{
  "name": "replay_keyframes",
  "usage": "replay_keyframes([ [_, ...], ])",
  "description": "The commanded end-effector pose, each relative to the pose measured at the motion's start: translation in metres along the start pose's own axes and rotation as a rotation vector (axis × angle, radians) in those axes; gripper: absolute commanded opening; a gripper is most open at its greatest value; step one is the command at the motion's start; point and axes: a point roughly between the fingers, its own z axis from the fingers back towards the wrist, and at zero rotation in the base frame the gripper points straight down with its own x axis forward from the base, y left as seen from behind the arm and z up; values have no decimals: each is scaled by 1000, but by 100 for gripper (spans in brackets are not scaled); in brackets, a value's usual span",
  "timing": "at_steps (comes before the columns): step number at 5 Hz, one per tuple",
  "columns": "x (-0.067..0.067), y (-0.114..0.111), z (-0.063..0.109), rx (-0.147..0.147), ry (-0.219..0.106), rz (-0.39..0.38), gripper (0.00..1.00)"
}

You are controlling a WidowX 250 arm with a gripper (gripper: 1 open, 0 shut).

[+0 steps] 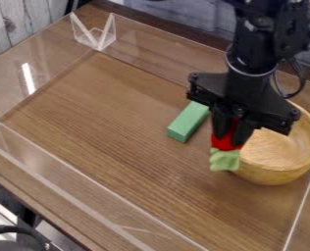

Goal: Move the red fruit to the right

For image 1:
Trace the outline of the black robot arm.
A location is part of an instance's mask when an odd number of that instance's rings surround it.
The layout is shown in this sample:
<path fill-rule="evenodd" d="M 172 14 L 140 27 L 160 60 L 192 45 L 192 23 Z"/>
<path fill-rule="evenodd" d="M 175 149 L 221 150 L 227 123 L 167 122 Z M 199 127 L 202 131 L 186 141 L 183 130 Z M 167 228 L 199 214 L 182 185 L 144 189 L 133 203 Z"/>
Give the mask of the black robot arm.
<path fill-rule="evenodd" d="M 258 129 L 289 135 L 301 119 L 290 103 L 298 91 L 281 90 L 277 71 L 287 61 L 306 85 L 295 56 L 310 49 L 310 0 L 225 0 L 234 7 L 235 33 L 227 71 L 190 74 L 187 97 L 212 112 L 212 146 L 239 150 Z"/>

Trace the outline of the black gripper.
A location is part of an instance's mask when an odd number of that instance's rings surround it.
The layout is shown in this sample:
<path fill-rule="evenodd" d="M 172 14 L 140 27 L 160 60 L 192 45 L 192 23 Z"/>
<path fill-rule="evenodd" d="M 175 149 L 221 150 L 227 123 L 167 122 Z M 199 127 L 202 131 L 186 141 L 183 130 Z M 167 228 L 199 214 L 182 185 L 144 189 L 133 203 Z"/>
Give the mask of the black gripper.
<path fill-rule="evenodd" d="M 290 135 L 302 112 L 290 104 L 302 88 L 286 93 L 275 72 L 247 75 L 230 69 L 227 73 L 192 72 L 187 98 L 212 111 L 214 134 L 225 138 L 234 120 L 231 143 L 243 146 L 255 129 L 267 128 Z"/>

